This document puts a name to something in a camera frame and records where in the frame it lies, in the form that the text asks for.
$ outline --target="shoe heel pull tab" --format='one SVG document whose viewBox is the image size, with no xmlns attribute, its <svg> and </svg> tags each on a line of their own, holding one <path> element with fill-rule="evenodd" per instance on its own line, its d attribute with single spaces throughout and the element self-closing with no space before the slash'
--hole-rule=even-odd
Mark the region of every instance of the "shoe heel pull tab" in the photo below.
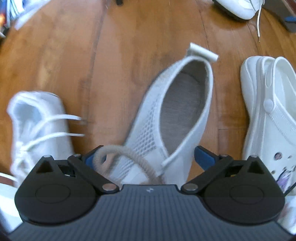
<svg viewBox="0 0 296 241">
<path fill-rule="evenodd" d="M 218 60 L 219 55 L 197 45 L 194 43 L 190 43 L 189 48 L 187 49 L 186 56 L 201 56 L 207 59 L 210 62 L 216 62 Z"/>
</svg>

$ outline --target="wooden floor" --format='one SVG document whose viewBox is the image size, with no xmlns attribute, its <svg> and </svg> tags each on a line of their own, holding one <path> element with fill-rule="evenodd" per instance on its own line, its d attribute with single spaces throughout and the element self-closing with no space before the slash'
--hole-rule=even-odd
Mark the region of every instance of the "wooden floor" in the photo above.
<svg viewBox="0 0 296 241">
<path fill-rule="evenodd" d="M 77 153 L 122 144 L 154 76 L 190 42 L 217 53 L 214 93 L 201 145 L 240 158 L 248 127 L 239 70 L 249 56 L 284 56 L 296 67 L 296 36 L 267 11 L 240 23 L 210 0 L 52 0 L 0 47 L 0 171 L 9 172 L 9 99 L 20 90 L 61 97 Z M 190 176 L 199 173 L 195 164 Z"/>
</svg>

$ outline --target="gray insole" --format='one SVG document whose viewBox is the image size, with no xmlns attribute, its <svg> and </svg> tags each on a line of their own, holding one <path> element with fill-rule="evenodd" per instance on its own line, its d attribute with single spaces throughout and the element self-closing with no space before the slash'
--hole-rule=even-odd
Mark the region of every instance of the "gray insole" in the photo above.
<svg viewBox="0 0 296 241">
<path fill-rule="evenodd" d="M 205 104 L 205 81 L 181 72 L 169 87 L 160 114 L 161 137 L 172 154 L 196 124 Z"/>
</svg>

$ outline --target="mesh panel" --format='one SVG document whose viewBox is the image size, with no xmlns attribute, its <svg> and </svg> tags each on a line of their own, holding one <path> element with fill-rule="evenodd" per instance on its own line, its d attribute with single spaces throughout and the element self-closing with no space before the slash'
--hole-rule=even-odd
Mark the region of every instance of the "mesh panel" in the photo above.
<svg viewBox="0 0 296 241">
<path fill-rule="evenodd" d="M 126 146 L 141 156 L 146 156 L 149 152 L 156 148 L 153 128 L 154 128 L 154 111 L 157 99 L 153 102 L 147 117 L 144 119 L 143 127 L 138 131 L 137 137 Z M 133 165 L 133 161 L 125 156 L 118 157 L 114 162 L 115 166 L 110 173 L 110 177 L 116 180 L 122 180 Z"/>
</svg>

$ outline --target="white logo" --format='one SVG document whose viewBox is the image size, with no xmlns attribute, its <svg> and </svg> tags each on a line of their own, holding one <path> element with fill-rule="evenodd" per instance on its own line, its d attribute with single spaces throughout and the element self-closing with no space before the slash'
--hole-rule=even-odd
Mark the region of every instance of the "white logo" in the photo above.
<svg viewBox="0 0 296 241">
<path fill-rule="evenodd" d="M 146 191 L 149 192 L 149 193 L 151 193 L 151 192 L 154 191 L 154 189 L 153 188 L 148 188 L 148 189 L 146 189 Z"/>
</svg>

